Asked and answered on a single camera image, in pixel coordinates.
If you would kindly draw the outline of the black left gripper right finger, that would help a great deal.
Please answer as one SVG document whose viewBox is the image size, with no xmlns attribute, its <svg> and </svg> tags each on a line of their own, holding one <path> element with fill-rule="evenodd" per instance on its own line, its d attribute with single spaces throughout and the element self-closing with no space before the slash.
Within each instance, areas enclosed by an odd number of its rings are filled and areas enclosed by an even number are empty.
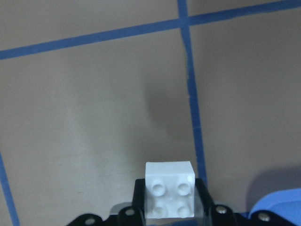
<svg viewBox="0 0 301 226">
<path fill-rule="evenodd" d="M 204 181 L 195 179 L 194 215 L 199 226 L 237 226 L 232 209 L 215 204 Z"/>
</svg>

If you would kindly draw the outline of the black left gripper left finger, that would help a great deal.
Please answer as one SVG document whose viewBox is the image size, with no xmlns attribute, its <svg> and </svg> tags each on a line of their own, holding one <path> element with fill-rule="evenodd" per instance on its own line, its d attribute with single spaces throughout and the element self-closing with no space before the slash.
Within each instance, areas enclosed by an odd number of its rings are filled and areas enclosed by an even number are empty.
<svg viewBox="0 0 301 226">
<path fill-rule="evenodd" d="M 122 208 L 117 215 L 118 226 L 145 226 L 145 179 L 137 179 L 131 205 Z"/>
</svg>

